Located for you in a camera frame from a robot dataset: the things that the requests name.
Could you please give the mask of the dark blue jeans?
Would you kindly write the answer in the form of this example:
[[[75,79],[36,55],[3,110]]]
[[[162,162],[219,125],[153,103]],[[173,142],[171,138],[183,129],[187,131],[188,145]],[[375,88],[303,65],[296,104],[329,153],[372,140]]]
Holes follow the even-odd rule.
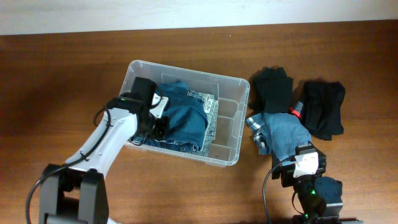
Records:
[[[169,129],[163,140],[136,134],[130,142],[143,143],[179,152],[199,152],[203,148],[208,118],[204,110],[205,97],[189,89],[185,82],[164,83],[159,91],[169,99],[162,116],[169,119]]]

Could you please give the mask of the light blue jeans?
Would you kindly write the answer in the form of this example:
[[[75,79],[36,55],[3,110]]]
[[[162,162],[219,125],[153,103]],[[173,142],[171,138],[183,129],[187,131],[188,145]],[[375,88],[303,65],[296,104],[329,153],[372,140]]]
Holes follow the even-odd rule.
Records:
[[[203,103],[203,109],[207,115],[207,121],[208,121],[208,126],[205,131],[203,146],[199,151],[192,152],[192,154],[207,157],[209,154],[210,145],[216,138],[218,101],[215,100],[214,95],[207,93],[200,93],[193,90],[188,90],[187,95],[197,98],[199,101]]]

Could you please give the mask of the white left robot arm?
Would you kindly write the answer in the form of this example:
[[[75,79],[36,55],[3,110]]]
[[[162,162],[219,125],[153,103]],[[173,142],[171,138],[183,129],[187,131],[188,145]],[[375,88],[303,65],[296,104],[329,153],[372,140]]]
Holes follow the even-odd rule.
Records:
[[[40,223],[113,223],[105,178],[133,136],[163,140],[168,99],[156,83],[137,77],[132,89],[110,100],[96,129],[64,164],[49,164],[34,185],[40,190]]]

